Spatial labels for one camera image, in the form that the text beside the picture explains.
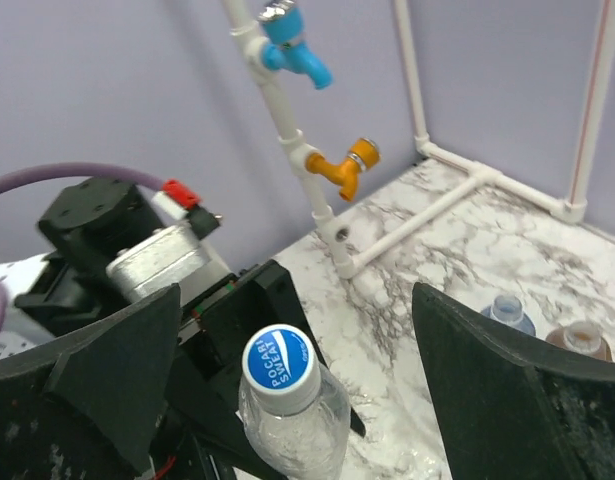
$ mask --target wall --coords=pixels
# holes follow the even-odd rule
[[[600,7],[411,0],[432,140],[566,195]]]
[[[615,235],[615,63],[587,199],[586,221]]]
[[[282,80],[308,141],[332,160],[359,136],[380,145],[362,197],[411,162],[412,127],[388,4],[336,5],[302,4],[335,85]],[[0,0],[0,174],[94,161],[180,178],[225,216],[213,239],[234,268],[265,260],[313,221],[228,29],[218,0]],[[48,248],[33,225],[67,184],[0,198],[0,261]]]

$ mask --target white marble table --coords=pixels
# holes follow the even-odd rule
[[[462,178],[433,160],[408,171],[344,214],[351,248],[363,250]],[[497,190],[474,193],[351,281],[336,276],[315,234],[276,258],[367,425],[365,439],[352,435],[345,480],[451,478],[413,333],[416,281],[475,310],[515,293],[539,338],[558,324],[597,322],[615,358],[615,245]]]

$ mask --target blue label on cap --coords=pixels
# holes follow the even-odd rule
[[[261,386],[281,390],[294,385],[309,363],[305,341],[289,330],[272,330],[256,339],[247,354],[252,378]]]

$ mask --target faucet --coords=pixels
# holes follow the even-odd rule
[[[303,17],[295,1],[268,2],[258,21],[271,41],[261,51],[261,61],[266,68],[305,74],[316,90],[331,85],[331,72],[307,46]]]
[[[380,152],[374,142],[359,138],[349,149],[345,159],[338,165],[329,163],[319,152],[313,152],[305,162],[309,173],[320,174],[334,185],[338,185],[340,197],[351,202],[358,190],[359,175],[380,161]]]

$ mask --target yellow faucet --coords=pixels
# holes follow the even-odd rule
[[[380,152],[376,144],[366,138],[359,138],[339,165],[329,163],[322,154],[314,152],[307,157],[305,168],[308,172],[322,175],[334,185],[340,186],[341,198],[351,202],[358,190],[358,176],[379,161]]]

